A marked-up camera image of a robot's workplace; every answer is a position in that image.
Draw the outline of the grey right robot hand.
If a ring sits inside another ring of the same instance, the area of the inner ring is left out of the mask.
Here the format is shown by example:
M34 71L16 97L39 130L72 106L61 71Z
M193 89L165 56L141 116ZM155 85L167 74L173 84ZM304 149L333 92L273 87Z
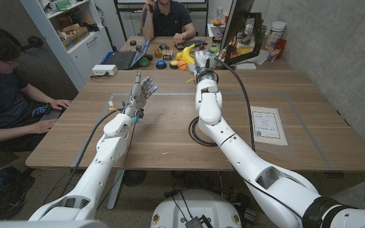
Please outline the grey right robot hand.
M195 84L203 79L219 82L219 76L214 72L217 62L213 52L209 50L195 51L194 62L193 65L188 65L188 69L195 77Z

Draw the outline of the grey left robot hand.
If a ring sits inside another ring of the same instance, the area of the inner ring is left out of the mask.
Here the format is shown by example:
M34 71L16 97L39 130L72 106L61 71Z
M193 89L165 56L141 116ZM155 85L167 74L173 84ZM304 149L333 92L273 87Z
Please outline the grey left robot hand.
M127 104L124 106L123 114L130 116L135 122L143 118L143 107L146 100L158 89L153 83L153 79L147 76L141 80L141 70L138 70L136 81L132 86L131 93Z

